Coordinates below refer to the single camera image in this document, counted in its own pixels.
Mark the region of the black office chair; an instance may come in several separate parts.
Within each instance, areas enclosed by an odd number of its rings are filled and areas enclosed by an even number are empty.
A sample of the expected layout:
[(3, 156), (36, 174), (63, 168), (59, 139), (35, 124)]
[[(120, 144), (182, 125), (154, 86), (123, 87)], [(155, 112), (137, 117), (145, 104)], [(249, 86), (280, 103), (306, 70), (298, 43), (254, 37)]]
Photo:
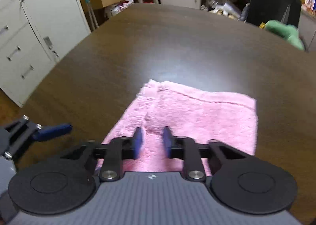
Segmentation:
[(250, 0), (246, 22), (263, 28), (270, 20), (277, 20), (298, 28), (300, 0)]

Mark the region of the white rice sack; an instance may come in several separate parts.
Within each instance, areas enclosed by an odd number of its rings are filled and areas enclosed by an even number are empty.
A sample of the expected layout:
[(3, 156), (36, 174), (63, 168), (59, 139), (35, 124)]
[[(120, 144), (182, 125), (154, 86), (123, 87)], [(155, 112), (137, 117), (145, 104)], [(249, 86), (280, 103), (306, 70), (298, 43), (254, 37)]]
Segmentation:
[(134, 3), (134, 0), (124, 0), (123, 2), (115, 3), (107, 6), (104, 9), (104, 17), (110, 19), (118, 15), (123, 10), (127, 9), (130, 5)]

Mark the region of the pink terry towel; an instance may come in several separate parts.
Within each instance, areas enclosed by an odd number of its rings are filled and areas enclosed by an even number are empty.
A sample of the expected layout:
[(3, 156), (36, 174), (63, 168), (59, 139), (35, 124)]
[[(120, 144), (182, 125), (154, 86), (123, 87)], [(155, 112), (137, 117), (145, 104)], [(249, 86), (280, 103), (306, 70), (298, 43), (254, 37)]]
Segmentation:
[(254, 155), (257, 145), (256, 100), (241, 93), (207, 92), (170, 81), (149, 80), (104, 138), (133, 135), (142, 129), (139, 158), (125, 160), (124, 171), (181, 171), (183, 162), (168, 159), (162, 133), (206, 144), (215, 139)]

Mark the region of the green cloth on chair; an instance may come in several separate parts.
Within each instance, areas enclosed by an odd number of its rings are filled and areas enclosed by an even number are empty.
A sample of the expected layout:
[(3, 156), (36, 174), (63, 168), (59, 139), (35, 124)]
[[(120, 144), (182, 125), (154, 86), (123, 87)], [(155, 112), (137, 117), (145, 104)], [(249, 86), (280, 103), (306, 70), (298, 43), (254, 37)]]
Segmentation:
[(287, 43), (299, 50), (305, 50), (302, 43), (299, 30), (293, 25), (286, 25), (277, 20), (270, 20), (265, 24), (264, 29), (284, 39)]

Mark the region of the grey filing cabinet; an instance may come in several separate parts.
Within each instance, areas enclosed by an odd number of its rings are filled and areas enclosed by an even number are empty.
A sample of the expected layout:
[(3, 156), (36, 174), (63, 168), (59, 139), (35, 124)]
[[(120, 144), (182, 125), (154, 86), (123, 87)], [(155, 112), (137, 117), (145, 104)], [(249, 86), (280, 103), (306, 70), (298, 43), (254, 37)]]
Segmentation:
[(1, 0), (1, 90), (22, 107), (89, 33), (80, 0)]

